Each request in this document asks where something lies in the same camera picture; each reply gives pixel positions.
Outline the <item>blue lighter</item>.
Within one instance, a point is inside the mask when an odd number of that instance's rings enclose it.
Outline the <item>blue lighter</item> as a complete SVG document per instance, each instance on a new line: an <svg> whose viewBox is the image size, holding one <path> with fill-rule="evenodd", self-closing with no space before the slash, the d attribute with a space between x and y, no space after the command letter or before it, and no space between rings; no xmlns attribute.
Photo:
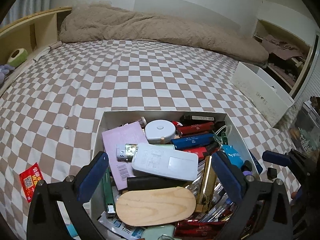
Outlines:
<svg viewBox="0 0 320 240"><path fill-rule="evenodd" d="M258 174L261 174L263 172L263 167L260 165L259 161L257 161L257 159L255 158L255 156L252 154L251 151L250 151L250 155L251 155L253 162L256 166Z"/></svg>

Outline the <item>purple gradient vape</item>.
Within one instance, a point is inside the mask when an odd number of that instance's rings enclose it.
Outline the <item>purple gradient vape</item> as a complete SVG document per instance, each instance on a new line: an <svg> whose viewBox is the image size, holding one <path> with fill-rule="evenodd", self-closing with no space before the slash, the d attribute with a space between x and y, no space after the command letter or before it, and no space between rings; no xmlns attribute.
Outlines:
<svg viewBox="0 0 320 240"><path fill-rule="evenodd" d="M251 171L243 171L242 174L244 176L247 176L247 175L252 175L252 172Z"/></svg>

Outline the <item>gold lighter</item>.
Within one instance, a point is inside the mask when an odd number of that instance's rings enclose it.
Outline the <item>gold lighter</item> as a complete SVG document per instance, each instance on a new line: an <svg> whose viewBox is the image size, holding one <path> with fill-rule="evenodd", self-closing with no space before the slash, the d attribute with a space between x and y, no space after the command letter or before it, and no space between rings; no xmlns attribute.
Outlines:
<svg viewBox="0 0 320 240"><path fill-rule="evenodd" d="M217 176L213 170L212 156L210 155L206 157L201 188L196 200L196 213L207 213L210 210L216 179Z"/></svg>

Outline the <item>large red lighter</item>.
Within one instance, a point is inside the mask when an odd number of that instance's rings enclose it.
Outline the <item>large red lighter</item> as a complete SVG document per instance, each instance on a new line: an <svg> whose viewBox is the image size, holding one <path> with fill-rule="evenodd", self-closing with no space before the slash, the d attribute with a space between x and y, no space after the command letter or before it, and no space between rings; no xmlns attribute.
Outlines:
<svg viewBox="0 0 320 240"><path fill-rule="evenodd" d="M174 237L195 237L209 239L217 236L227 222L198 222L195 220L183 220L176 223Z"/></svg>

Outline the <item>white remote control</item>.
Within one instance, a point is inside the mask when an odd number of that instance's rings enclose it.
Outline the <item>white remote control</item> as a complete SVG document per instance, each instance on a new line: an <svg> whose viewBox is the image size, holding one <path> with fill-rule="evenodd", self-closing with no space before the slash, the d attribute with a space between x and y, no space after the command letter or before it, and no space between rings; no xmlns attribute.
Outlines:
<svg viewBox="0 0 320 240"><path fill-rule="evenodd" d="M135 171L165 178L193 181L198 174L198 161L198 156L193 153L139 143L131 165Z"/></svg>

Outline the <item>black ribbed cap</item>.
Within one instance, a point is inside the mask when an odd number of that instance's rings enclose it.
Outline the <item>black ribbed cap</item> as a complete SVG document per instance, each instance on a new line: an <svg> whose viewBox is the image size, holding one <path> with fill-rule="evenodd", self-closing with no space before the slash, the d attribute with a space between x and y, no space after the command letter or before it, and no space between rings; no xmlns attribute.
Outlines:
<svg viewBox="0 0 320 240"><path fill-rule="evenodd" d="M267 178L270 181L274 181L277 178L277 170L275 168L269 167L267 169Z"/></svg>

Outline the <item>clear plastic storage bin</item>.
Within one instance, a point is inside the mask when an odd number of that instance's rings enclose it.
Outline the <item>clear plastic storage bin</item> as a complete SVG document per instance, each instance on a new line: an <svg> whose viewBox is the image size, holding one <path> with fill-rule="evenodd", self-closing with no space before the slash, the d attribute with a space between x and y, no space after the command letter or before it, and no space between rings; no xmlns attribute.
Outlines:
<svg viewBox="0 0 320 240"><path fill-rule="evenodd" d="M289 128L289 134L298 152L317 162L319 157L319 105L316 100L302 104Z"/></svg>

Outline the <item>red snack packet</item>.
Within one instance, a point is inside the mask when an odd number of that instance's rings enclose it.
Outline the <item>red snack packet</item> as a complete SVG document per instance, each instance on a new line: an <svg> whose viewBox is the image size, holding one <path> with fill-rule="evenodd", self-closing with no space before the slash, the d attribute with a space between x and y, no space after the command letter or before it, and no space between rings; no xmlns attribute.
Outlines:
<svg viewBox="0 0 320 240"><path fill-rule="evenodd" d="M25 198L27 202L30 203L33 198L36 184L39 181L43 180L43 175L39 168L38 163L35 163L31 167L29 167L27 170L20 173L19 179L22 185Z"/></svg>

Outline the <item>blue plastic packet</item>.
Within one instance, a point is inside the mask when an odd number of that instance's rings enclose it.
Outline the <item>blue plastic packet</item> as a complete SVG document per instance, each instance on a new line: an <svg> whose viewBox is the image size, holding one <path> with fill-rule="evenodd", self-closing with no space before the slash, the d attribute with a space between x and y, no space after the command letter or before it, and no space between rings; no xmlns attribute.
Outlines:
<svg viewBox="0 0 320 240"><path fill-rule="evenodd" d="M239 152L232 145L222 145L223 152L227 155L232 165L241 168L244 161L240 157Z"/></svg>

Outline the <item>wooden oval lid box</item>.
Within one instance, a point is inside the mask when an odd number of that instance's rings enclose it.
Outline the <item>wooden oval lid box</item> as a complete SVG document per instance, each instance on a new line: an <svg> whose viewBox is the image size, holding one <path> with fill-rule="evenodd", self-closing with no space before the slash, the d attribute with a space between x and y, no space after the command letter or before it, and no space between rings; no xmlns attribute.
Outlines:
<svg viewBox="0 0 320 240"><path fill-rule="evenodd" d="M116 213L129 226L154 226L189 218L196 199L183 187L128 191L116 202Z"/></svg>

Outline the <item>checkered brown white bedsheet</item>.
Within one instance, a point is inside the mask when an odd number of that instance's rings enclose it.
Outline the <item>checkered brown white bedsheet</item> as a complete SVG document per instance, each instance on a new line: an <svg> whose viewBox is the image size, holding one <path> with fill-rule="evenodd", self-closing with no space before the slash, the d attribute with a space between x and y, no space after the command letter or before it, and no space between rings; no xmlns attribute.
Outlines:
<svg viewBox="0 0 320 240"><path fill-rule="evenodd" d="M38 164L47 182L88 164L106 111L227 113L248 149L293 148L232 84L238 62L159 42L68 43L25 70L1 97L1 214L26 238L29 204L19 175Z"/></svg>

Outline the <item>pink notebook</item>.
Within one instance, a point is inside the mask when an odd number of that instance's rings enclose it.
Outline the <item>pink notebook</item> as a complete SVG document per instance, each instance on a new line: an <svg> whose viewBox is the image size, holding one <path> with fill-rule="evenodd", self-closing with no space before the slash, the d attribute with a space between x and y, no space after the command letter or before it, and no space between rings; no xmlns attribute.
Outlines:
<svg viewBox="0 0 320 240"><path fill-rule="evenodd" d="M127 188L127 178L134 177L131 162L125 156L126 145L148 142L139 122L133 122L102 133L104 150L118 190Z"/></svg>

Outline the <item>purple plush toy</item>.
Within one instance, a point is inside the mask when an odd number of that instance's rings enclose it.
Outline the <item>purple plush toy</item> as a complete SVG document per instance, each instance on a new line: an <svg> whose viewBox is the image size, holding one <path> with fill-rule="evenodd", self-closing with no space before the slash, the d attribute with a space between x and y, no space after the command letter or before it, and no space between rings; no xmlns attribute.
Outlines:
<svg viewBox="0 0 320 240"><path fill-rule="evenodd" d="M6 76L12 72L13 70L15 70L15 67L9 65L9 64L5 64L5 65L0 65L0 85L3 84Z"/></svg>

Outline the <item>wooden headboard shelf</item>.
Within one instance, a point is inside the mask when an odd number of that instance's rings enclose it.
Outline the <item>wooden headboard shelf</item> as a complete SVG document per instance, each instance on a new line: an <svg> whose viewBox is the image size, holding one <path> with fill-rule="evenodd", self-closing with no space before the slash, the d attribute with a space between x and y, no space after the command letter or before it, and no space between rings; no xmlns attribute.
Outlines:
<svg viewBox="0 0 320 240"><path fill-rule="evenodd" d="M3 94L17 78L52 49L61 46L59 31L72 7L59 7L25 16L1 28L1 64L18 49L27 51L26 60L5 78Z"/></svg>

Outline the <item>grey window curtain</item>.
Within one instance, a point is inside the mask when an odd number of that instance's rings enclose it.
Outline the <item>grey window curtain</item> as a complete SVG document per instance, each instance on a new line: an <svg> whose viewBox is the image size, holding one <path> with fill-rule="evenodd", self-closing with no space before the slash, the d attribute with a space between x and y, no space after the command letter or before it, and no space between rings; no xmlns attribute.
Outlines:
<svg viewBox="0 0 320 240"><path fill-rule="evenodd" d="M49 10L51 3L52 0L16 0L1 22L1 28L25 16Z"/></svg>

